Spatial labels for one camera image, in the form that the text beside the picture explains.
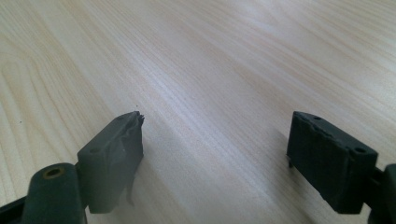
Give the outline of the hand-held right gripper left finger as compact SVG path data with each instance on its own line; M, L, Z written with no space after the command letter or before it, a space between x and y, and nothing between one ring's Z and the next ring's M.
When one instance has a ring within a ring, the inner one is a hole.
M110 213L143 159L139 111L114 118L78 152L78 179L83 204L92 214Z

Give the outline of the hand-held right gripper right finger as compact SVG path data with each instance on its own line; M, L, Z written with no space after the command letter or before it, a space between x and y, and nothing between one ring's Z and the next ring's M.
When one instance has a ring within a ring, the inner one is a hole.
M292 115L287 156L291 166L340 214L358 214L378 153L326 119Z

